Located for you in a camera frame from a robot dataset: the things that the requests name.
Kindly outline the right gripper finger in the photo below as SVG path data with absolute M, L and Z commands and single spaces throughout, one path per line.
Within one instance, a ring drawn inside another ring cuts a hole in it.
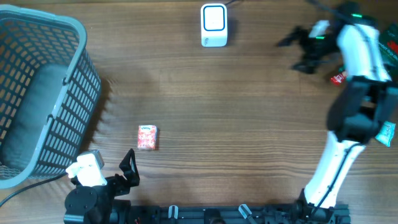
M 276 43 L 277 47 L 287 47 L 292 42 L 297 41 L 299 45 L 305 45 L 308 42 L 308 30 L 301 26 L 293 28 L 292 32 L 287 34 L 282 40 Z
M 314 74 L 317 66 L 310 62 L 300 61 L 293 64 L 291 69 L 305 74 Z

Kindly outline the red Nescafe stick sachet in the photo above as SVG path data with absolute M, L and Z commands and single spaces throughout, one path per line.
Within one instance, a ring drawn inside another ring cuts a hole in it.
M 333 76 L 330 78 L 330 81 L 334 85 L 340 85 L 346 80 L 347 74 L 345 71 L 340 72 L 339 74 Z

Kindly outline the green gloves package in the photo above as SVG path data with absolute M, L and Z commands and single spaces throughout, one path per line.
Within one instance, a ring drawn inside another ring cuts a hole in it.
M 396 26 L 379 32 L 373 26 L 345 25 L 337 37 L 348 75 L 390 80 L 397 74 Z

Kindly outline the teal wet wipes pack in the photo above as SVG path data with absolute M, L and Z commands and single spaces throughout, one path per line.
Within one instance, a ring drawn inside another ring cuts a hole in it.
M 386 121 L 382 128 L 380 129 L 379 133 L 376 135 L 375 139 L 378 140 L 383 145 L 390 147 L 391 141 L 394 137 L 396 124 Z

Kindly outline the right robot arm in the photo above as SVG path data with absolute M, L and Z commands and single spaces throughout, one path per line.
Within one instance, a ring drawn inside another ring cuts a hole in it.
M 336 202 L 339 189 L 397 106 L 397 84 L 384 66 L 376 20 L 362 15 L 353 1 L 330 12 L 332 19 L 320 20 L 309 30 L 298 26 L 279 41 L 281 47 L 299 42 L 303 55 L 292 69 L 306 74 L 313 74 L 326 55 L 340 53 L 346 85 L 328 112 L 326 145 L 313 177 L 294 203 L 267 206 L 266 220 L 348 223 L 348 207 Z

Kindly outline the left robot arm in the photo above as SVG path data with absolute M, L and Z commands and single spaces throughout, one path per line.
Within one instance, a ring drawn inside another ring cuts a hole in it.
M 98 150 L 84 152 L 66 172 L 76 186 L 65 199 L 65 223 L 127 223 L 131 203 L 117 200 L 140 183 L 133 149 L 119 164 L 123 175 L 104 177 L 104 160 Z

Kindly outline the grey plastic mesh basket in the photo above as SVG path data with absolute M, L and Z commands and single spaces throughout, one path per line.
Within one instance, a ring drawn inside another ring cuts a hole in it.
M 1 188 L 62 174 L 101 94 L 83 24 L 1 6 Z

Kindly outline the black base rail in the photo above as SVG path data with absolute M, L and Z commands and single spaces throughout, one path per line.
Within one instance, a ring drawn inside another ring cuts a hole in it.
M 127 223 L 132 224 L 283 224 L 283 223 L 325 223 L 350 224 L 347 205 L 333 208 L 318 208 L 299 203 L 268 204 L 265 206 L 222 206 L 222 207 L 169 207 L 133 206 Z

